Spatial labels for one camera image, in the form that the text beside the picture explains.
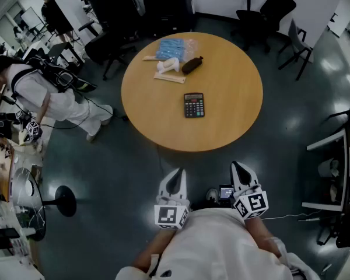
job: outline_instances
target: backpack strap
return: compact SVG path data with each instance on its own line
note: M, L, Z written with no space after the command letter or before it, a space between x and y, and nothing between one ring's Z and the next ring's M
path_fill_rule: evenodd
M33 73L33 72L36 72L37 69L36 68L27 68L27 69L24 69L23 71L20 71L19 73L17 73L17 75L15 75L12 79L12 83L10 84L10 88L12 89L12 98L16 98L18 96L18 93L15 92L14 88L17 84L18 81L20 81L24 76L30 74L30 73Z

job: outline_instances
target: clear plastic bag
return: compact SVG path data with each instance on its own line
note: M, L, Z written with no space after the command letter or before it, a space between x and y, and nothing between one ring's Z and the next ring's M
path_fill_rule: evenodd
M197 40L165 38L159 43L156 57L160 60L167 60L176 57L181 62L187 62L194 58L194 53L197 51L197 49Z

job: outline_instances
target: backpack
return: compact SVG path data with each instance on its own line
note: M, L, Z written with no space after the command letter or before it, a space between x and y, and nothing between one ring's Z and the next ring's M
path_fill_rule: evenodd
M71 71L61 66L54 65L50 60L37 55L31 57L26 64L32 66L32 68L20 71L12 79L10 86L13 92L13 98L18 96L18 93L15 91L16 84L24 76L36 71L41 73L47 81L52 83L52 85L57 88L58 92L65 92L68 88L72 88L77 92L91 92L97 88L96 85L79 78Z

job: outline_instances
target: round wooden table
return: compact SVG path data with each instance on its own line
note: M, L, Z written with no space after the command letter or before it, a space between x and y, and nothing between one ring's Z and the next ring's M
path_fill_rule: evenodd
M225 146L241 137L255 122L262 106L263 87L251 59L233 43L206 33L177 33L165 38L198 41L195 57L202 65L184 84L154 79L156 40L128 66L122 83L124 110L135 128L166 148L199 152ZM166 74L182 76L172 70ZM205 117L185 118L184 94L204 94Z

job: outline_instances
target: dark green floor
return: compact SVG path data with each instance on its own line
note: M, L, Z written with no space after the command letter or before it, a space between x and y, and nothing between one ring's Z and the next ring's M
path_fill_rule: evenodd
M239 36L230 36L234 28L231 22L202 18L195 31L221 36L242 47ZM141 40L136 47L140 50L150 42ZM70 187L78 199L78 210L75 216L66 218L55 208L47 209L47 233L39 248L48 280L114 279L157 231L153 205L158 185L175 167L187 171L192 202L203 198L210 187L227 184L229 164L238 160L255 170L267 191L270 206L264 217L311 212L301 207L301 176L314 166L305 147L340 126L336 118L321 122L350 106L350 68L334 36L325 32L315 46L314 63L295 82L302 60L277 70L292 52L287 49L278 57L283 39L274 37L269 43L268 55L258 44L248 52L263 83L261 112L247 133L228 146L210 152L174 152L156 146L121 120L104 127L93 144L86 142L86 134L79 128L53 131L41 190L46 200L54 196L58 186ZM132 53L125 59L133 57ZM89 97L123 113L120 88L124 71L124 66L114 63L108 81L103 82L103 68L88 61L82 75L99 86ZM334 241L318 246L318 222L285 218L269 220L266 225L283 240L288 251L316 272L333 263L327 279L335 278L347 250L337 249Z

